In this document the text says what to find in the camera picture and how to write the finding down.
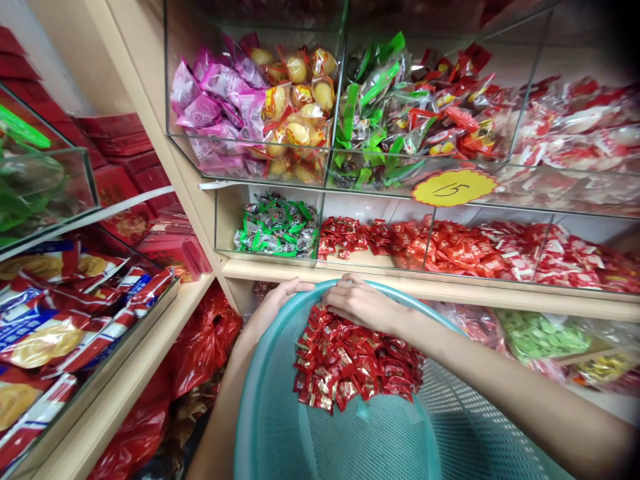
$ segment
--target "yellow price label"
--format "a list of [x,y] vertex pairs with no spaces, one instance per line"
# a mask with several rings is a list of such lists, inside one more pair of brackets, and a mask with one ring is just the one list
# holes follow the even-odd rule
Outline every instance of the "yellow price label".
[[449,170],[418,183],[414,200],[434,207],[454,207],[491,193],[498,186],[495,179],[473,169]]

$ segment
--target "display case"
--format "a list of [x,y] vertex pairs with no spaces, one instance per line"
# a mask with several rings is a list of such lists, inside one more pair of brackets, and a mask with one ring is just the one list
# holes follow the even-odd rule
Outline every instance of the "display case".
[[[418,183],[439,173],[475,169],[497,184],[493,192],[474,199],[476,204],[637,215],[640,174],[633,126],[637,106],[635,90],[628,87],[636,78],[625,62],[617,61],[614,40],[605,36],[602,20],[593,18],[597,14],[593,2],[578,6],[516,1],[496,11],[468,1],[438,7],[419,3],[398,12],[377,11],[358,2],[344,8],[348,15],[339,25],[334,20],[332,28],[276,23],[280,26],[256,29],[247,22],[215,21],[208,10],[193,5],[191,10],[178,9],[174,2],[165,2],[167,132],[204,177],[411,197]],[[577,9],[583,10],[585,19],[580,24],[574,20]],[[406,20],[408,10],[415,17],[411,21]],[[354,20],[362,15],[371,17],[372,23]],[[381,18],[383,27],[376,23]],[[389,18],[405,18],[406,28],[390,30],[394,22]],[[423,25],[417,18],[429,18],[437,27],[417,29]],[[185,23],[190,28],[188,41],[181,37],[186,37],[181,27]],[[585,43],[584,38],[593,37],[598,27],[603,41]],[[262,43],[256,43],[252,33]],[[241,48],[233,44],[225,48],[222,35],[238,41]],[[205,103],[213,98],[214,115],[206,118],[211,126],[201,132],[209,129],[209,133],[197,135],[193,128],[176,125],[177,115],[169,108],[171,92],[174,97],[181,91],[200,100],[196,84],[204,76],[203,65],[238,62],[231,57],[241,51],[250,54],[255,50],[252,45],[298,44],[307,45],[309,52],[322,45],[337,62],[336,108],[325,115],[326,123],[322,120],[322,133],[314,133],[316,120],[304,114],[304,103],[289,103],[296,88],[305,83],[311,87],[318,78],[309,73],[307,79],[298,79],[301,83],[290,85],[291,72],[286,68],[280,79],[287,90],[284,110],[291,106],[293,116],[274,117],[267,113],[269,101],[260,100],[266,110],[261,116],[255,114],[263,122],[249,122],[249,130],[264,125],[258,137],[264,136],[266,142],[257,141],[246,127],[232,128],[229,121],[234,115],[245,118],[248,110],[240,111],[244,107],[238,103],[235,110],[231,106],[224,112],[215,102],[228,101],[226,93],[223,98],[221,91],[206,85]],[[279,56],[261,53],[266,59],[257,59],[266,63],[261,68],[268,77]],[[192,66],[195,79],[186,69],[178,70],[180,55]],[[282,58],[286,62],[295,55]],[[213,60],[208,63],[203,58]],[[307,58],[313,70],[313,56]],[[605,66],[592,71],[595,63]],[[240,79],[236,71],[225,72]],[[241,72],[248,75],[242,67]],[[390,82],[384,82],[385,75]],[[190,91],[185,76],[193,84]],[[229,85],[231,90],[240,88]],[[200,113],[206,109],[195,100],[192,107]],[[287,130],[290,122],[305,129],[296,137]],[[186,125],[188,119],[183,116],[178,123]],[[192,137],[190,145],[185,137]]]
[[[163,269],[158,265],[100,227],[87,227],[77,232],[73,238],[81,243],[84,252],[89,252],[89,254],[99,252],[98,255],[102,255],[102,257],[93,257],[94,259],[106,258],[112,262],[120,259],[125,262],[126,259],[126,265],[124,263],[117,264],[116,270],[120,270],[120,272],[116,276],[119,278],[124,278],[126,270],[131,266],[139,267],[141,272],[148,275],[145,280],[146,283],[152,277],[163,272]],[[51,243],[48,249],[43,251],[48,252],[54,248]],[[16,257],[10,262],[17,261],[20,261],[20,257]],[[10,268],[7,267],[7,262],[0,264],[3,280],[7,279],[9,272],[7,268]],[[36,280],[36,283],[33,284],[34,287],[45,288],[47,286],[52,290],[60,287],[60,285],[54,287],[47,282],[38,282],[41,282],[41,279]],[[64,357],[64,361],[56,361],[54,359],[51,362],[51,359],[49,359],[45,366],[39,368],[38,373],[31,371],[31,380],[29,382],[32,383],[26,382],[27,385],[33,388],[39,388],[41,385],[48,385],[48,387],[43,387],[44,390],[38,395],[39,399],[36,397],[37,400],[33,405],[18,416],[14,424],[9,424],[8,428],[3,432],[3,440],[0,443],[0,462],[3,466],[3,479],[20,478],[20,475],[24,475],[25,472],[38,468],[52,450],[56,448],[58,442],[66,435],[73,423],[96,399],[102,388],[145,338],[155,322],[164,313],[164,310],[176,298],[179,290],[179,279],[170,275],[165,283],[162,294],[150,302],[148,310],[144,313],[141,312],[140,316],[134,321],[126,319],[127,314],[124,311],[116,314],[116,311],[113,310],[116,305],[108,303],[111,300],[107,300],[112,298],[112,292],[108,287],[104,288],[102,297],[100,297],[100,289],[95,294],[82,296],[82,293],[74,294],[72,289],[64,290],[64,285],[60,287],[61,293],[50,293],[52,305],[58,308],[60,308],[59,302],[62,297],[57,297],[56,295],[64,295],[67,302],[71,301],[70,295],[78,295],[78,300],[74,298],[73,301],[84,302],[84,308],[87,312],[84,315],[89,316],[88,312],[95,312],[96,308],[100,308],[100,312],[109,316],[98,317],[95,314],[91,314],[95,318],[92,320],[93,323],[83,324],[81,331],[84,334],[84,338],[78,346],[68,352],[67,356]],[[21,317],[14,318],[12,316],[9,318],[7,316],[11,315],[14,310],[8,310],[7,312],[7,308],[12,308],[12,304],[7,304],[6,302],[6,289],[3,290],[3,295],[5,295],[3,298],[3,338],[5,340],[3,351],[7,351],[7,345],[11,344],[11,342],[7,344],[7,329],[10,325],[24,322],[22,322]],[[97,306],[97,302],[100,301],[98,300],[99,298],[105,299],[104,307]],[[88,303],[90,299],[95,299],[95,302]],[[70,303],[66,305],[67,308],[71,308]],[[50,329],[56,328],[50,324],[51,322],[48,323]],[[16,331],[16,333],[18,334],[17,338],[24,336],[23,332],[20,335],[20,330]],[[60,343],[63,342],[64,333],[51,331],[50,336],[52,338],[60,338]],[[36,351],[30,358],[36,358],[38,355],[42,356],[44,354],[38,354]],[[7,364],[10,368],[20,366],[15,363],[15,359],[12,359],[11,362]],[[4,374],[2,379],[4,386],[11,385],[12,381],[16,381],[12,380],[15,376],[8,376],[7,367],[3,367],[2,374]]]
[[88,151],[0,83],[0,258],[99,208]]

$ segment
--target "teal plastic basket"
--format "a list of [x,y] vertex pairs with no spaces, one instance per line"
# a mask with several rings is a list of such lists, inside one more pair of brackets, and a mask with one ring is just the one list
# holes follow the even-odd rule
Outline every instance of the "teal plastic basket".
[[[298,293],[253,356],[240,405],[236,480],[547,479],[562,470],[482,395],[427,360],[414,403],[361,397],[340,413],[298,402],[295,342],[336,280]],[[390,298],[462,333],[422,302],[378,283]]]

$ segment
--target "red candy wrapper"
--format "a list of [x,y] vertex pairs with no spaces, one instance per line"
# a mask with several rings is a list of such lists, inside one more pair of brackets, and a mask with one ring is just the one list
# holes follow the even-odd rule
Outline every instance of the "red candy wrapper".
[[373,332],[314,306],[309,325],[296,342],[293,391],[298,401],[333,414],[358,394],[378,394],[413,402],[422,385],[422,356],[406,342]]

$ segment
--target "lime green candy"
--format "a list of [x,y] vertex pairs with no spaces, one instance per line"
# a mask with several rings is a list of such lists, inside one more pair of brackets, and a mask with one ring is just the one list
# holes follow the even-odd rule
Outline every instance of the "lime green candy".
[[585,352],[590,336],[570,321],[553,323],[542,313],[494,309],[511,352],[523,363]]

